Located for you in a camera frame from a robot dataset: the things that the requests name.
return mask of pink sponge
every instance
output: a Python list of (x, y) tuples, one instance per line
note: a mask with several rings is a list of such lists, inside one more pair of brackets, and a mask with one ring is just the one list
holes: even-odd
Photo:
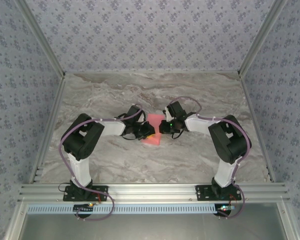
[(141, 142), (144, 144), (160, 145), (161, 133), (159, 132), (159, 125), (161, 121), (165, 119), (162, 114), (148, 114), (147, 121), (154, 127), (155, 135), (142, 139)]

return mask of black bracket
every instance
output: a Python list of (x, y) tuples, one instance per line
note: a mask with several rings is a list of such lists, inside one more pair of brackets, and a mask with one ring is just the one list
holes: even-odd
[[(130, 107), (129, 111), (127, 113), (123, 113), (119, 116), (117, 116), (117, 119), (120, 119), (121, 117), (127, 118), (130, 117), (134, 114), (136, 114), (138, 111), (140, 111), (140, 108), (137, 107), (136, 105), (133, 105)], [(143, 115), (144, 121), (143, 122), (138, 122), (139, 118)], [(124, 131), (122, 133), (122, 136), (125, 136), (127, 134), (134, 134), (135, 138), (131, 139), (146, 139), (147, 137), (154, 135), (155, 128), (150, 125), (148, 121), (146, 121), (146, 113), (145, 111), (141, 111), (138, 113), (136, 116), (130, 119), (122, 120), (122, 122), (125, 124)]]
[[(195, 114), (195, 112), (186, 113), (178, 101), (175, 101), (166, 106), (173, 120), (162, 120), (159, 125), (159, 131), (161, 134), (179, 134), (181, 131), (188, 131), (185, 120)], [(164, 115), (167, 115), (166, 110), (162, 111)]]
[(229, 185), (224, 187), (224, 189), (226, 189), (227, 194), (217, 196), (211, 184), (197, 185), (195, 186), (196, 199), (198, 201), (233, 201), (234, 199), (231, 196), (234, 196), (237, 201), (242, 199), (240, 192), (238, 192), (239, 190), (235, 186)]
[[(89, 187), (89, 189), (97, 190), (100, 192), (108, 193), (108, 186), (96, 186), (92, 185)], [(90, 191), (85, 191), (83, 194), (81, 192), (78, 192), (77, 189), (73, 186), (66, 186), (64, 189), (63, 194), (63, 201), (64, 202), (99, 202), (99, 196), (100, 196), (100, 202), (107, 201), (107, 196), (103, 194), (97, 194)]]

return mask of robotic arm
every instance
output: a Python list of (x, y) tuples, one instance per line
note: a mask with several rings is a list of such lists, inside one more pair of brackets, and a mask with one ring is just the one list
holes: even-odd
[[(195, 112), (187, 114), (178, 101), (168, 105), (163, 113), (166, 120), (163, 120), (159, 126), (162, 134), (172, 134), (173, 138), (174, 134), (182, 134), (183, 131), (187, 131), (211, 136), (220, 157), (218, 170), (212, 178), (211, 190), (218, 199), (224, 199), (229, 196), (230, 192), (236, 192), (236, 188), (232, 186), (232, 177), (237, 162), (247, 151), (247, 142), (243, 134), (236, 127), (224, 121), (204, 120), (199, 118)], [(233, 115), (228, 115), (224, 119), (241, 127)]]
[[(92, 189), (93, 182), (89, 171), (89, 156), (93, 152), (100, 137), (123, 137), (128, 134), (133, 134), (135, 136), (134, 139), (141, 140), (155, 134), (154, 127), (151, 126), (148, 121), (145, 121), (145, 112), (140, 111), (140, 108), (136, 105), (133, 105), (127, 113), (123, 113), (116, 118), (120, 119), (122, 117), (125, 120), (105, 120), (102, 121), (102, 123), (92, 121), (90, 123), (87, 123), (72, 132), (63, 142), (64, 151), (68, 155), (68, 159), (74, 173), (74, 176), (72, 176), (70, 181), (70, 187), (76, 199), (79, 199), (81, 201), (87, 200), (91, 194), (90, 191), (82, 189), (77, 184), (75, 179), (83, 187)], [(72, 123), (72, 125), (67, 129), (67, 131), (63, 134), (61, 139), (63, 139), (64, 136), (75, 126), (91, 119), (92, 118), (85, 113), (80, 114), (78, 118)]]
[[(102, 123), (92, 121), (73, 131), (64, 140), (63, 147), (68, 154), (68, 159), (74, 172), (74, 176), (70, 181), (70, 188), (75, 198), (68, 198), (68, 201), (83, 201), (90, 196), (91, 192), (81, 188), (74, 181), (74, 178), (83, 187), (93, 189), (94, 186), (89, 172), (89, 156), (101, 136), (133, 134), (135, 139), (141, 140), (155, 134), (154, 127), (145, 121), (145, 112), (140, 111), (140, 113), (136, 114), (138, 111), (140, 111), (140, 108), (133, 105), (128, 113), (123, 113), (117, 117), (117, 119), (124, 117), (125, 120), (102, 121)], [(237, 188), (232, 185), (234, 171), (236, 170), (237, 162), (245, 155), (248, 149), (243, 133), (233, 125), (222, 121), (222, 119), (220, 120), (220, 118), (218, 118), (219, 120), (204, 120), (198, 117), (195, 112), (186, 113), (178, 101), (169, 104), (163, 110), (163, 113), (166, 116), (166, 120), (163, 120), (159, 126), (160, 133), (171, 134), (173, 138), (174, 134), (179, 134), (179, 137), (183, 132), (199, 132), (210, 135), (212, 138), (220, 161), (217, 173), (212, 178), (212, 184), (208, 188), (203, 186), (204, 198), (208, 196), (209, 200), (211, 200), (210, 197), (212, 196), (216, 200), (225, 200), (229, 195), (236, 193)], [(85, 113), (79, 115), (64, 133), (62, 139), (75, 126), (91, 119)], [(228, 115), (223, 119), (235, 123), (242, 129), (234, 116)]]

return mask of marble surface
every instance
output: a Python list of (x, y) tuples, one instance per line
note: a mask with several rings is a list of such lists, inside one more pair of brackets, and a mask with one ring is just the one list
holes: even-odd
[[(42, 183), (68, 182), (70, 174), (58, 153), (61, 136), (81, 113), (111, 118), (141, 103), (146, 113), (161, 114), (175, 97), (191, 96), (202, 104), (201, 114), (233, 114), (252, 141), (242, 162), (239, 182), (267, 181), (268, 171), (237, 74), (217, 73), (80, 73), (65, 76), (65, 89), (55, 129), (44, 162)], [(190, 100), (180, 101), (189, 112)], [(162, 135), (159, 146), (128, 141), (119, 136), (99, 140), (90, 156), (90, 174), (99, 183), (208, 183), (219, 157), (210, 136), (185, 132), (173, 140)]]

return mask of blue patterned wall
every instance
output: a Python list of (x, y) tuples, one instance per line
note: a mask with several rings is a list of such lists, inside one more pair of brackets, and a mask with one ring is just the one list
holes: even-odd
[(244, 79), (300, 225), (300, 0), (288, 1)]
[(59, 79), (13, 0), (0, 0), (0, 240), (29, 180)]
[(26, 0), (66, 71), (237, 70), (273, 0)]

